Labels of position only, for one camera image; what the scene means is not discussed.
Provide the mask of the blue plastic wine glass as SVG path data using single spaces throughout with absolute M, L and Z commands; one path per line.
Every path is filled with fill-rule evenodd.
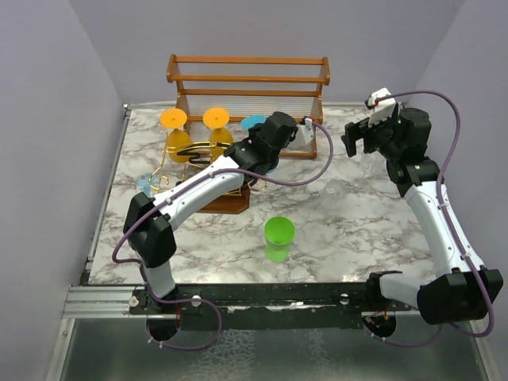
M 268 162 L 266 175 L 271 174 L 279 163 L 279 157 L 275 155 L 274 148 L 271 143 L 264 137 L 259 137 L 261 128 L 264 126 L 267 118 L 261 114 L 254 114 L 244 118 L 241 121 L 241 128 L 248 132 L 248 143 L 255 146 L 255 152 L 261 158 Z

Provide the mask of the clear glass cup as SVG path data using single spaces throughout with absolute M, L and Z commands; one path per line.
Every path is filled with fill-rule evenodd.
M 345 182 L 332 179 L 325 184 L 321 191 L 321 204 L 328 209 L 339 208 L 347 195 Z

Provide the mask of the orange wine glass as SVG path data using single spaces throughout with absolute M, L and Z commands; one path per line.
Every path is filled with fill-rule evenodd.
M 215 161 L 233 143 L 233 137 L 226 128 L 229 112 L 221 107 L 210 108 L 204 113 L 202 121 L 210 130 L 210 154 Z
M 164 154 L 178 164 L 189 160 L 188 156 L 178 154 L 180 147 L 192 142 L 190 135 L 183 129 L 186 123 L 187 114 L 178 108 L 167 109 L 160 115 L 160 125 L 166 133 Z

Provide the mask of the green plastic wine glass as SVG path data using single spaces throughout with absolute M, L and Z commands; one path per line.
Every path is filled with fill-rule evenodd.
M 282 216 L 270 218 L 264 226 L 265 256 L 273 262 L 283 262 L 288 257 L 294 236 L 295 227 L 291 220 Z

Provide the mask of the gold wire wine glass rack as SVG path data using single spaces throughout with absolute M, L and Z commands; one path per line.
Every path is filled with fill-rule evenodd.
M 162 163 L 170 160 L 170 158 L 164 154 L 164 148 L 165 144 L 162 149 Z M 184 164 L 180 164 L 182 168 L 180 175 L 175 181 L 176 184 L 180 184 L 187 180 L 192 175 L 197 174 L 198 171 L 201 171 L 214 162 L 210 154 L 210 138 L 206 141 L 192 141 L 187 146 L 182 146 L 179 149 L 180 151 L 178 154 L 188 156 L 189 160 Z M 245 186 L 228 191 L 221 197 L 202 207 L 200 211 L 209 214 L 239 214 L 249 208 L 250 196 L 252 194 L 261 193 L 267 189 L 266 183 L 259 187 L 257 183 L 256 180 L 251 180 Z

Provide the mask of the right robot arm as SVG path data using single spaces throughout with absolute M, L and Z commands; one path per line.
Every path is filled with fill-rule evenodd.
M 380 153 L 387 174 L 416 216 L 429 247 L 436 278 L 431 282 L 400 271 L 372 273 L 364 300 L 373 310 L 392 301 L 419 310 L 430 325 L 492 318 L 492 304 L 503 285 L 500 271 L 488 269 L 469 244 L 452 210 L 437 163 L 426 156 L 429 115 L 420 109 L 395 110 L 372 125 L 368 119 L 344 127 L 348 156 L 358 140 L 364 152 Z

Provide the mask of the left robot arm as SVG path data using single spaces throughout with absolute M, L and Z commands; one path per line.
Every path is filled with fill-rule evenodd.
M 248 130 L 198 174 L 149 198 L 140 192 L 130 202 L 124 224 L 129 246 L 140 257 L 151 290 L 148 304 L 167 313 L 175 304 L 176 287 L 170 259 L 176 252 L 174 232 L 192 214 L 223 194 L 239 190 L 256 175 L 265 175 L 279 162 L 279 154 L 292 142 L 300 124 L 276 111 Z

